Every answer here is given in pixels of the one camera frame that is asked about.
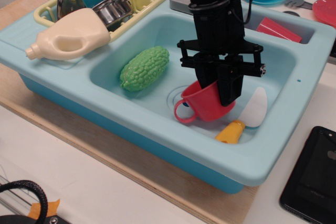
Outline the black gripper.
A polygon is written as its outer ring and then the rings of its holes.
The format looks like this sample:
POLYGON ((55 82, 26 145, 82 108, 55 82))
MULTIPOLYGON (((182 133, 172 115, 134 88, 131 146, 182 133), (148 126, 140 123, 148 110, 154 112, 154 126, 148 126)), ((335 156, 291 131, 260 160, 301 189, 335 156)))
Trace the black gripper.
POLYGON ((261 77, 263 47, 245 40, 241 0, 190 0, 188 10, 194 18, 197 38, 181 40, 183 67, 195 69, 201 88, 217 81, 222 106, 241 96, 244 75, 261 77))

